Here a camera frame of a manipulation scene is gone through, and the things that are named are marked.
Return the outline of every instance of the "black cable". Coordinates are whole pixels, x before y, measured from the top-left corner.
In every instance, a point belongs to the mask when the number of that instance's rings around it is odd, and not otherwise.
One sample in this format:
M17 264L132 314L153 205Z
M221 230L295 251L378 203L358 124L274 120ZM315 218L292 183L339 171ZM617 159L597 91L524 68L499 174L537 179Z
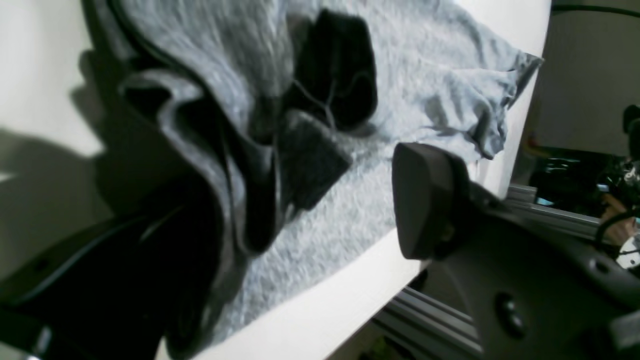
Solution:
M596 236L595 236L595 239L594 239L595 247L597 249L601 249L602 248L602 238L604 237L604 233L607 231L607 229L610 226L612 226L616 222L619 222L619 221L624 220L626 218L630 218L630 217L633 217L633 216L638 216L638 214L640 214L640 208L629 210L629 211L626 211L626 212L624 212L622 214L617 214L616 216L614 216L614 217L608 219L607 221L603 222L602 224L600 224L600 226L598 227L598 231L596 231Z
M623 252L620 252L620 255L635 254L636 252L640 252L640 249L631 250L631 251L623 251Z
M553 5L551 6L552 12L604 12L604 13L617 13L620 15L627 15L631 17L640 18L639 12L633 12L631 10L624 10L618 8L609 8L608 6L591 6L591 5Z

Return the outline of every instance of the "clothing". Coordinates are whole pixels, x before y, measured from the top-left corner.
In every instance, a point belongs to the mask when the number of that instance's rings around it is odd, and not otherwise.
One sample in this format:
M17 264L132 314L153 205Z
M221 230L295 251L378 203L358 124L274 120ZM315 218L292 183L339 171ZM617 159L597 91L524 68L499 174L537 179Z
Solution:
M501 151L506 109L541 64L450 0L94 1L132 64L124 97L211 187L217 274L260 255L243 279L214 281L191 343L168 341L178 358L393 229L397 143L467 161Z

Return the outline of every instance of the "wire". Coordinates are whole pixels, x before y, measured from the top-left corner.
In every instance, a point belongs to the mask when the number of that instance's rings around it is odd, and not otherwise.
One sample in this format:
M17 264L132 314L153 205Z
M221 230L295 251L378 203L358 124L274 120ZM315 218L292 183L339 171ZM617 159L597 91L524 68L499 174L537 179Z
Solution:
M616 222L619 222L620 220L624 220L626 218L637 216L639 213L640 213L640 208L629 210L629 211L624 212L622 214L617 214L616 216L614 216L614 217L608 219L607 221L603 222L602 224L600 224L600 226L598 227L598 231L596 231L596 236L595 236L595 239L594 239L596 248L598 248L598 249L602 248L602 238L604 237L604 233L607 231L607 229L610 226L612 226Z
M293 84L298 87L298 90L300 90L300 92L302 92L302 94L309 101L311 101L316 106L318 106L319 108L324 110L324 117L326 117L326 121L329 123L329 126L331 127L331 130L335 131L336 130L335 118L333 117L333 113L331 111L331 102L333 101L333 98L335 97L336 80L333 80L331 82L331 88L329 89L329 95L327 97L326 104L324 102L316 99L313 95L311 95L311 93L308 92L307 89L305 89L305 87L302 86L302 84L297 79L293 79Z
M618 8L609 8L608 6L591 6L591 5L554 5L551 6L552 12L603 12L603 13L617 13L620 15L626 15L631 17L637 17L640 19L639 12L633 12L631 10L624 10Z
M640 252L640 249L631 250L631 251L623 251L623 252L620 252L620 255L635 254L636 252Z

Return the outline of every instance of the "white surface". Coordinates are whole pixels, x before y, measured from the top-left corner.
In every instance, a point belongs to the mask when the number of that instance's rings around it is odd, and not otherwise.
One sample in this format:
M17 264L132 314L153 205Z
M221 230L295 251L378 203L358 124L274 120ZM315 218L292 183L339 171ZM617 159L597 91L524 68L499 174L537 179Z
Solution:
M638 251L638 242L635 238L630 238L622 245L620 252ZM616 262L622 266L622 268L628 269L638 266L640 264L640 252L633 252L631 254L620 255L616 259Z
M458 2L514 46L542 54L550 0ZM84 85L79 56L91 47L79 3L0 1L0 279L51 241L108 215L89 162L103 145L70 99ZM506 150L470 166L476 180L499 195L509 184L534 80L509 112ZM74 154L72 166L46 151L24 157L34 140ZM198 358L324 359L419 268L402 257L391 232L352 264ZM163 347L158 358L167 358Z
M458 0L477 20L512 45L538 56L547 34L550 0ZM504 197L520 144L536 78L507 116L505 151L469 166L484 187ZM322 360L354 334L419 272L400 253L392 231L354 262L322 283L262 316L196 359ZM158 359L168 359L161 347Z

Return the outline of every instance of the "person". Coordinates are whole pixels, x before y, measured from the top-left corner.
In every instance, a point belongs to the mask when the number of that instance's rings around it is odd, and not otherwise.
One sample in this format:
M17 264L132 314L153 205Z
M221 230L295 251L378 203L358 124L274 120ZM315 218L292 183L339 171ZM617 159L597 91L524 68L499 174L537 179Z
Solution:
M618 214L627 212L624 204L622 204L620 200L616 199L611 194L604 194L603 200L607 203L607 208L600 218L601 224ZM627 241L629 241L629 239L634 237L636 235L636 232L636 218L632 217L616 222L615 224L610 226L605 232L605 237L609 239L615 246L621 247Z

